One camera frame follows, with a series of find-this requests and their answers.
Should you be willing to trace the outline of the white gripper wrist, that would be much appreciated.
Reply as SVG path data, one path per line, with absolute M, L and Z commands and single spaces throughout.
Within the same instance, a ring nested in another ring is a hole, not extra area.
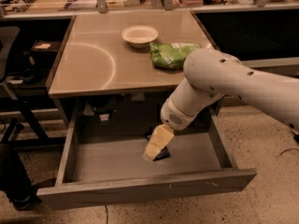
M 146 161 L 161 158 L 164 155 L 164 149 L 174 138 L 174 130 L 184 130 L 192 122 L 192 117 L 180 112 L 171 98 L 167 98 L 164 102 L 160 118 L 163 124 L 153 130 L 143 153 L 143 158 Z

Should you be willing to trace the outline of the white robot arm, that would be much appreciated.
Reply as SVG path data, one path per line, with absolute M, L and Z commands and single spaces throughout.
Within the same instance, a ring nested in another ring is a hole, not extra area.
M 154 161 L 175 131 L 186 129 L 206 107 L 225 95 L 254 106 L 299 131 L 299 79 L 246 67 L 216 49 L 197 49 L 183 64 L 184 78 L 164 102 L 158 125 L 143 153 Z

